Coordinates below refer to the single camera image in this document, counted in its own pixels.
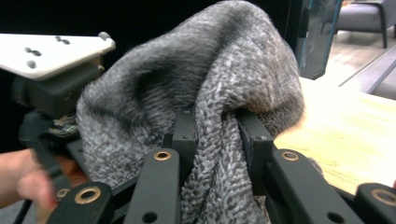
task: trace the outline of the black cable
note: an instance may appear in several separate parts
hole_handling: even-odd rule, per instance
[[[17,217],[15,218],[14,224],[22,224],[31,205],[32,205],[32,201],[30,200],[23,201],[20,212],[17,214]]]

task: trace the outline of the knit fabric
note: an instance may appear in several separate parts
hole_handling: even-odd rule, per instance
[[[78,125],[90,179],[111,188],[195,105],[197,153],[181,190],[182,223],[264,223],[252,195],[234,111],[273,136],[304,110],[297,62],[270,19],[244,1],[219,2],[130,50],[83,92]]]

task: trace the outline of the floor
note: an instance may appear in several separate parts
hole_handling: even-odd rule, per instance
[[[395,45],[393,28],[389,28],[388,49]],[[326,73],[317,81],[339,86],[385,50],[381,34],[340,31],[334,36]]]

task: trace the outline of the wooden table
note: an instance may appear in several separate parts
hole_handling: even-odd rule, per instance
[[[314,158],[326,180],[355,194],[362,183],[396,179],[396,101],[301,79],[305,112],[275,141]]]

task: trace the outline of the gray chair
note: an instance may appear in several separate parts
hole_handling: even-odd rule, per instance
[[[387,29],[394,27],[396,38],[396,0],[359,0],[342,7],[338,17],[338,30],[381,33],[384,49]]]

